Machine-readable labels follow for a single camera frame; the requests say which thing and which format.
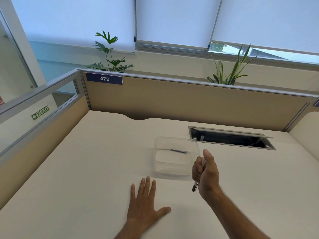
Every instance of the pen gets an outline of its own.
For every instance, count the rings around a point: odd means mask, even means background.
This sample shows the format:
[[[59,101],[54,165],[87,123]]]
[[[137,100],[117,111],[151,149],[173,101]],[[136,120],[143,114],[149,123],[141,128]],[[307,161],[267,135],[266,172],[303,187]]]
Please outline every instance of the pen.
[[[202,167],[203,167],[203,171],[204,171],[204,165],[205,165],[205,158],[203,157],[203,160],[202,160]],[[195,181],[194,185],[193,185],[193,188],[192,188],[192,191],[195,192],[196,191],[196,188],[198,186],[198,182]]]

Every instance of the left hand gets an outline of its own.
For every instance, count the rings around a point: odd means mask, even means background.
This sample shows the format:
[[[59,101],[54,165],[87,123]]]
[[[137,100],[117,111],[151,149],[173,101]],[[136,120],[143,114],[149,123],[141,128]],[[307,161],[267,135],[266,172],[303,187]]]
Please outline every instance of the left hand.
[[[152,181],[150,188],[150,177],[143,178],[138,189],[138,196],[135,197],[135,185],[131,186],[131,199],[129,210],[127,212],[127,223],[137,226],[144,233],[160,218],[169,213],[172,209],[170,207],[163,207],[158,211],[154,210],[154,197],[156,190],[156,181]]]

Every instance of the desk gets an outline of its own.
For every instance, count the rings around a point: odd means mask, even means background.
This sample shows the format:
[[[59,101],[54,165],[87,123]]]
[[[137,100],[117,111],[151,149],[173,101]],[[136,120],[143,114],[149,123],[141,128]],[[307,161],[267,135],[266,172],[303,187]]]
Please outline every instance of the desk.
[[[276,151],[198,145],[215,156],[225,193],[270,237],[318,238],[319,163],[288,133],[96,111],[0,211],[0,238],[113,238],[126,219],[130,185],[147,175],[157,181],[155,209],[171,206],[172,212],[144,238],[228,238],[198,191],[191,191],[190,177],[154,172],[155,138],[189,138],[189,125],[274,137]]]

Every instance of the clear plastic container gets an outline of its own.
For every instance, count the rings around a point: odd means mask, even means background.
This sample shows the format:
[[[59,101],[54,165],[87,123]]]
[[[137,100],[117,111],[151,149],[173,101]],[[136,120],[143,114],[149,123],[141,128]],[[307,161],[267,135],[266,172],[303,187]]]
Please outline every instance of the clear plastic container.
[[[194,161],[198,156],[200,156],[200,152],[195,140],[170,137],[157,137],[155,139],[155,172],[191,175]]]

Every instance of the roller blind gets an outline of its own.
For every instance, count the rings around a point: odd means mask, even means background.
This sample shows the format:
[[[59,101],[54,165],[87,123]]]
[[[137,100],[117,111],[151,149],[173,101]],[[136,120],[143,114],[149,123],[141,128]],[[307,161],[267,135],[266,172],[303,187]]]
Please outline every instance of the roller blind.
[[[222,0],[212,40],[319,53],[319,0]]]
[[[134,51],[134,0],[12,0],[29,40],[92,47],[96,32],[118,36]]]
[[[220,0],[136,0],[137,40],[207,48]]]

